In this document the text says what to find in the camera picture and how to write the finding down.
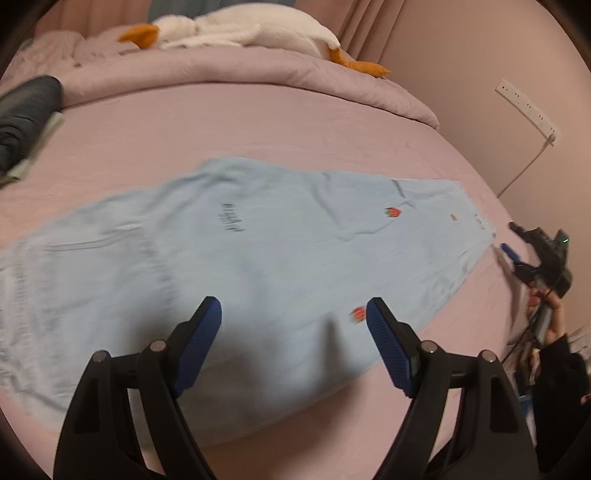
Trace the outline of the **person's right hand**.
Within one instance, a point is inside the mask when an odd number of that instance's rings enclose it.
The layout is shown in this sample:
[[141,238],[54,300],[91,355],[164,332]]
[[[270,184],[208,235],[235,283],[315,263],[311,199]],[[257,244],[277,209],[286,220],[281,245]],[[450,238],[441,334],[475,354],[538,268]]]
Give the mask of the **person's right hand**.
[[532,319],[539,310],[542,311],[541,316],[545,324],[539,342],[547,346],[566,334],[565,307],[555,291],[545,285],[536,286],[531,283],[526,304],[527,318]]

